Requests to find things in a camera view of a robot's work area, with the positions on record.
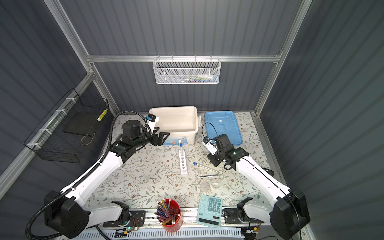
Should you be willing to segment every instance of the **blue plastic lid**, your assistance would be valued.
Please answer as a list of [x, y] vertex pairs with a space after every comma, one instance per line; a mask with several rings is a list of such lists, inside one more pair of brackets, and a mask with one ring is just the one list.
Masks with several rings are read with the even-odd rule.
[[[231, 111], [207, 112], [205, 122], [210, 122], [215, 126], [218, 135], [226, 134], [233, 145], [243, 143], [236, 116]], [[216, 137], [216, 132], [210, 124], [207, 127], [207, 136], [210, 139]]]

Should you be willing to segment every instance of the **test tube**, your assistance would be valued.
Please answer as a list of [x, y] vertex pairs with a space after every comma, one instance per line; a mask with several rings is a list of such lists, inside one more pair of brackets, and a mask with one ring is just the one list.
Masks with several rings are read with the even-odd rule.
[[184, 151], [183, 151], [183, 144], [181, 143], [181, 140], [179, 140], [179, 144], [180, 144], [180, 155], [183, 157]]
[[197, 166], [200, 166], [200, 167], [203, 167], [203, 168], [206, 168], [206, 169], [209, 169], [209, 170], [211, 170], [211, 171], [214, 171], [214, 172], [217, 172], [217, 173], [218, 173], [217, 170], [212, 169], [212, 168], [210, 168], [210, 167], [206, 167], [206, 166], [201, 165], [201, 164], [198, 164], [197, 162], [193, 162], [193, 164], [194, 164], [194, 165], [197, 165]]

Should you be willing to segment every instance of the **wire mesh basket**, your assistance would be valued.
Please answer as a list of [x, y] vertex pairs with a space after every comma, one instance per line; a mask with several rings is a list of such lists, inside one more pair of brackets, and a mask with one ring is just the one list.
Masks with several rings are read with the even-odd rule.
[[158, 84], [217, 84], [220, 68], [220, 59], [194, 62], [153, 60]]
[[110, 121], [104, 118], [109, 106], [103, 98], [76, 95], [69, 99], [55, 117], [37, 134], [31, 134], [24, 145], [41, 159], [58, 162], [80, 163], [100, 152], [106, 139]]

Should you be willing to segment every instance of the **gray corrugated wall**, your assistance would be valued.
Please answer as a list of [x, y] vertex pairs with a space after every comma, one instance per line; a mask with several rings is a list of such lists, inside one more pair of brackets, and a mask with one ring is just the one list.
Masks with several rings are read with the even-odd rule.
[[261, 118], [316, 239], [383, 239], [384, 2], [311, 6]]
[[219, 84], [156, 84], [152, 63], [96, 63], [120, 109], [195, 106], [199, 111], [255, 109], [274, 63], [222, 63]]
[[43, 1], [0, 1], [0, 173], [86, 72]]
[[273, 55], [300, 1], [61, 3], [91, 55]]
[[[93, 83], [83, 93], [85, 99], [99, 98], [100, 94]], [[34, 157], [24, 169], [15, 183], [0, 200], [0, 238], [27, 239], [24, 229], [29, 219], [43, 207], [44, 197], [50, 191], [60, 191], [83, 174], [93, 165], [102, 150], [108, 135], [113, 115], [109, 111], [93, 139], [92, 148], [97, 149], [81, 163], [54, 162]], [[40, 216], [33, 224], [32, 233], [49, 235], [56, 233], [45, 226], [44, 218]]]
[[[278, 54], [300, 0], [61, 2], [90, 55]], [[158, 85], [150, 63], [96, 63], [121, 110], [253, 110], [273, 63], [222, 63], [220, 83]]]

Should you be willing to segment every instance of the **metal clip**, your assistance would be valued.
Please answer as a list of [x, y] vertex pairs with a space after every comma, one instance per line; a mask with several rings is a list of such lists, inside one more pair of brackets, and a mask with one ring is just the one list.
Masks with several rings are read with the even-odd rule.
[[65, 115], [67, 115], [64, 109], [57, 109], [56, 111], [62, 111]]
[[27, 146], [36, 146], [37, 149], [41, 148], [39, 143], [27, 143]]
[[45, 128], [45, 129], [39, 129], [39, 131], [47, 131], [47, 133], [49, 133], [49, 135], [52, 135], [51, 131], [49, 131], [48, 128]]
[[74, 103], [76, 103], [76, 100], [75, 100], [75, 98], [66, 98], [66, 99], [71, 99], [71, 100], [73, 100], [73, 101], [74, 101]]

